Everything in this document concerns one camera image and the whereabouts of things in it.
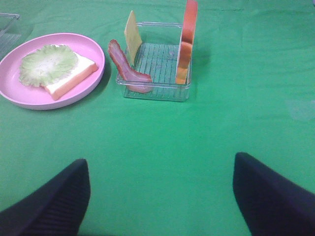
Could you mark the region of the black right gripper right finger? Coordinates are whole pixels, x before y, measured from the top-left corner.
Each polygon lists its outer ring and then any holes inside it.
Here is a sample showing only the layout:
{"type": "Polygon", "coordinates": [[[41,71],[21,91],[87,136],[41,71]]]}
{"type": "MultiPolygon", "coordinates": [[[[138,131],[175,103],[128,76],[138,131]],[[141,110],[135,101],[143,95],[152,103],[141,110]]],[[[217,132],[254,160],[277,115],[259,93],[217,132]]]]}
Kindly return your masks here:
{"type": "Polygon", "coordinates": [[[235,155],[233,193],[253,236],[313,236],[315,195],[253,156],[235,155]]]}

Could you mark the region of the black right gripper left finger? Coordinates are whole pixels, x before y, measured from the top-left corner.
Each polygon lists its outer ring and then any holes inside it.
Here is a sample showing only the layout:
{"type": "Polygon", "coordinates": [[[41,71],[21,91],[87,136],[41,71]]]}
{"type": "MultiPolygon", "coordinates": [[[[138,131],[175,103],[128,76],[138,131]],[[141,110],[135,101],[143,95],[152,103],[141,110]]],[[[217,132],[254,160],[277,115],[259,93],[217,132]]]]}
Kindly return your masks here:
{"type": "Polygon", "coordinates": [[[91,195],[88,164],[77,159],[36,191],[1,211],[2,236],[75,236],[91,195]]]}

